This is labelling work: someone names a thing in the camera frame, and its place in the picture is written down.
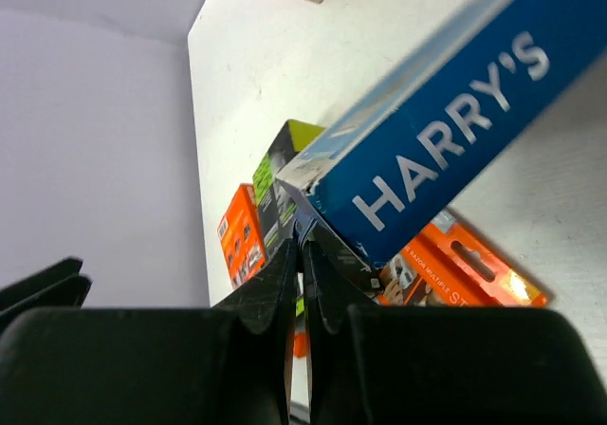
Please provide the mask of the orange razor pack right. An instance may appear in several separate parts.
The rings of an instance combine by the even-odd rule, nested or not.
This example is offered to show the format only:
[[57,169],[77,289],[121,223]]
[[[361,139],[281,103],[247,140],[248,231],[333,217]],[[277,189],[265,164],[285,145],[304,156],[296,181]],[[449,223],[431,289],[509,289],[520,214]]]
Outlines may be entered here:
[[545,307],[549,293],[449,210],[379,274],[381,305]]

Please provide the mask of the orange razor pack top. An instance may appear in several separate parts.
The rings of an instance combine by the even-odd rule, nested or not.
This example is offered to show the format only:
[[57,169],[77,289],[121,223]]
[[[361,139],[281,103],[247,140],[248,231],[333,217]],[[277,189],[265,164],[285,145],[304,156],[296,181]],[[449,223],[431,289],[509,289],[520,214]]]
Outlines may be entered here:
[[266,262],[253,185],[237,188],[217,228],[233,289],[256,275]]

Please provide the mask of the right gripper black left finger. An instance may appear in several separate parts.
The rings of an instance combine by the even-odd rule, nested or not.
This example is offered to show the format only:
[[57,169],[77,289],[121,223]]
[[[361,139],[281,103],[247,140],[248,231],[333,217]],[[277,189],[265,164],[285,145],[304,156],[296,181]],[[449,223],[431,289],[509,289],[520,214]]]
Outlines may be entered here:
[[5,424],[285,424],[298,247],[211,308],[37,307],[1,338]]

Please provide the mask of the orange razor pack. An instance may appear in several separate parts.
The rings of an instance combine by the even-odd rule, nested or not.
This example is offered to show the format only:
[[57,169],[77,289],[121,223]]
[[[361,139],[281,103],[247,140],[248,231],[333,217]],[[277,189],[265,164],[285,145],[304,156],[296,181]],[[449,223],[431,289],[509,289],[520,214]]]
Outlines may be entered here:
[[266,262],[253,185],[237,188],[217,228],[233,289],[256,275]]
[[545,307],[549,293],[449,210],[379,274],[381,305]]

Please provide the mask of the black green Gillette box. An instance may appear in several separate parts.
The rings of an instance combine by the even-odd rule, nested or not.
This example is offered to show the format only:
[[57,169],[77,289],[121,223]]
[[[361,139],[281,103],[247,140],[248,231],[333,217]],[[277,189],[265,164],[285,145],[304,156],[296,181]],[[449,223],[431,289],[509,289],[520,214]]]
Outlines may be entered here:
[[[295,225],[308,216],[307,212],[300,211],[298,201],[277,180],[277,175],[322,131],[321,126],[312,123],[285,121],[252,176],[268,257],[272,257],[281,243],[293,235]],[[380,292],[382,284],[379,273],[363,265],[355,253],[343,245],[324,224],[316,222],[307,235],[320,245],[337,272],[352,284],[369,295]]]

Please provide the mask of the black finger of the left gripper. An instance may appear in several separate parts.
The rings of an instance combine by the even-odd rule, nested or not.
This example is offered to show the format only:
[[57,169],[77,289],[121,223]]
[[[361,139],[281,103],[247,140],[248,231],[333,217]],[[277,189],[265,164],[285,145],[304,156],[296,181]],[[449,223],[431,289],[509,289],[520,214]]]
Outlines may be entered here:
[[58,263],[1,288],[1,329],[36,307],[81,307],[92,286],[81,275],[83,260],[67,257]]

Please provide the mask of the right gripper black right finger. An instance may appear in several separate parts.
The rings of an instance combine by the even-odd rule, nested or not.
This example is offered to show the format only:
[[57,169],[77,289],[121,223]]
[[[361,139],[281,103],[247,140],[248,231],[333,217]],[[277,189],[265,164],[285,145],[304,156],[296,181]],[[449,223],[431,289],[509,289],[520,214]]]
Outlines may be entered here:
[[576,329],[526,307],[378,305],[303,247],[315,424],[602,424]]

